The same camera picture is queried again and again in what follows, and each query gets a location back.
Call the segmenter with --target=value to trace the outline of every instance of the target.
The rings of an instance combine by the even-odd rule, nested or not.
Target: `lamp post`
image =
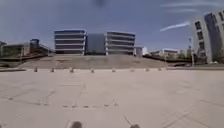
[[[192,44],[192,38],[189,38],[189,43],[191,46],[191,61],[192,61],[192,67],[194,67],[195,62],[194,62],[194,50],[193,50],[193,44]]]

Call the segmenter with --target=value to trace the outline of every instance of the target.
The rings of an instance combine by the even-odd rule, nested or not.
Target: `plaza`
[[[3,128],[223,128],[224,72],[150,69],[0,73]]]

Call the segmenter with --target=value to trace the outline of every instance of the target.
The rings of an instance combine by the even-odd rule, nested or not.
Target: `bollard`
[[[115,68],[112,68],[112,72],[116,72]]]
[[[54,68],[51,69],[51,72],[54,72]]]
[[[71,68],[70,69],[70,73],[74,73],[74,68]]]
[[[93,68],[91,68],[91,73],[94,73],[95,71],[94,71],[94,69]]]
[[[35,67],[35,68],[34,68],[34,72],[38,72],[38,69],[37,69],[37,67]]]
[[[146,68],[145,71],[146,71],[146,72],[149,72],[150,70],[149,70],[149,68]]]

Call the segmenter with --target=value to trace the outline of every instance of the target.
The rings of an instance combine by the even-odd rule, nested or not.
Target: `tall building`
[[[134,55],[135,35],[121,32],[105,33],[107,55]]]
[[[224,10],[206,14],[192,22],[194,53],[207,63],[224,56]]]
[[[84,30],[55,31],[56,54],[84,55],[86,32]]]

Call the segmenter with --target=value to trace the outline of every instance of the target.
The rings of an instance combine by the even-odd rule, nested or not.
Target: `window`
[[[219,16],[220,16],[221,20],[224,21],[224,17],[223,17],[222,12],[219,12]]]
[[[199,48],[200,49],[205,49],[205,42],[199,42]]]
[[[197,30],[201,30],[201,23],[198,21],[195,23],[195,27]]]
[[[202,33],[202,32],[198,32],[197,34],[198,34],[198,39],[199,39],[199,40],[204,39],[204,37],[203,37],[203,33]]]

